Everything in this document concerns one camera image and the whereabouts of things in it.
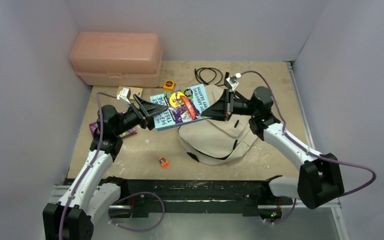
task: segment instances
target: white connector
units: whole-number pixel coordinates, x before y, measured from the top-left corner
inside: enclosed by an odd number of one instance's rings
[[[226,78],[226,81],[229,84],[229,86],[227,86],[227,87],[234,92],[239,85],[238,80],[241,77],[242,77],[242,75],[238,72],[234,76],[230,76],[230,77]]]
[[[120,91],[120,93],[117,95],[117,100],[120,100],[121,104],[123,105],[123,108],[129,108],[130,107],[130,89],[128,87],[123,87],[123,89]]]

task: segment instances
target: black cable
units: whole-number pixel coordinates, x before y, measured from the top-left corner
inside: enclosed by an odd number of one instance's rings
[[[209,70],[214,73],[214,77],[210,81],[205,81],[201,76],[202,71],[205,71],[205,70]],[[201,68],[195,69],[194,72],[195,72],[195,79],[198,81],[198,83],[204,84],[204,85],[211,84],[211,82],[217,78],[217,75],[218,75],[217,73],[220,73],[220,80],[214,85],[216,85],[217,87],[224,86],[225,79],[224,79],[223,73],[222,71],[218,70],[215,67],[201,67]]]

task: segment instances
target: small orange toy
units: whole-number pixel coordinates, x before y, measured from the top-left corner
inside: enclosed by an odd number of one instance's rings
[[[169,165],[169,161],[167,161],[164,157],[160,156],[159,157],[159,162],[161,163],[161,166],[163,168],[166,168]]]

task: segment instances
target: tan work surface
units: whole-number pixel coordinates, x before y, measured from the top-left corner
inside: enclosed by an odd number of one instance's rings
[[[287,121],[287,129],[303,142],[307,142],[301,112],[285,62],[164,61],[160,84],[162,86],[166,80],[171,79],[176,83],[175,89],[197,85],[194,69],[201,67],[217,68],[223,74],[230,72],[231,75],[246,70],[260,72],[274,92],[280,110]],[[205,80],[210,80],[213,76],[214,74],[210,71],[202,72]],[[256,74],[248,73],[240,79],[237,90],[250,98],[256,87],[264,85]],[[98,106],[95,98],[97,92],[115,96],[117,87],[93,87],[71,159],[67,176],[69,179],[74,179],[78,175],[89,153],[92,142],[89,124],[97,120]],[[145,88],[142,98],[149,101],[150,96],[165,92],[167,92],[165,89]],[[111,104],[120,112],[124,110],[115,99],[103,95],[99,99],[102,106]],[[274,106],[273,112],[278,116]],[[260,139],[255,141],[242,159],[209,166],[193,160],[186,154],[179,143],[177,128],[149,131],[136,127],[136,130],[136,135],[123,140],[120,153],[103,178],[116,176],[125,179],[265,180],[274,175],[298,176],[297,169],[286,157]],[[169,166],[162,168],[158,161],[159,157],[166,158]]]

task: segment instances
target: cable connector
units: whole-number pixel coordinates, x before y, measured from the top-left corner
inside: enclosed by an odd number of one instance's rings
[[[224,85],[232,90],[233,92],[236,90],[236,88],[239,85],[238,80],[242,77],[242,75],[238,72],[234,76],[230,76],[224,80]]]
[[[90,161],[87,161],[87,162],[86,162],[86,165],[87,165],[89,168],[93,168],[93,167],[94,167],[94,166],[91,164]]]
[[[310,155],[311,153],[311,148],[308,146],[306,149],[305,149],[305,155]]]

